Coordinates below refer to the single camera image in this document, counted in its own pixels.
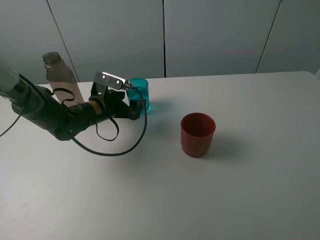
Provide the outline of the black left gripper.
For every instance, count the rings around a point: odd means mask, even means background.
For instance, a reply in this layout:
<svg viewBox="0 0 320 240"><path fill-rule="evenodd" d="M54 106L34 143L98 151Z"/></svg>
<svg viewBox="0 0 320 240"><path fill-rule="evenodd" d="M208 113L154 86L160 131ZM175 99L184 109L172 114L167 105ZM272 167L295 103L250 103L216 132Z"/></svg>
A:
<svg viewBox="0 0 320 240"><path fill-rule="evenodd" d="M129 101L129 106L123 101L124 91L108 89L97 83L93 83L88 103L93 107L97 120L111 118L137 120L140 118L143 104L141 100Z"/></svg>

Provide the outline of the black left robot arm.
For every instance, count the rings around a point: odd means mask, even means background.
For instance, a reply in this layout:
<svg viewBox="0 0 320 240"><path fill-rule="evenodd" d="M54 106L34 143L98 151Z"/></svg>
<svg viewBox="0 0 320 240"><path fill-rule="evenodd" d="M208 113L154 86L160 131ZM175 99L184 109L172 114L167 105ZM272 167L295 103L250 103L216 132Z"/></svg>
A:
<svg viewBox="0 0 320 240"><path fill-rule="evenodd" d="M0 66L0 95L11 102L12 110L38 127L48 131L60 141L69 141L87 128L108 119L136 120L140 113L135 105L127 105L124 89L129 86L124 79L97 72L87 102L66 106L53 98L59 91L74 100L75 94L66 88L49 90L31 86L15 70Z"/></svg>

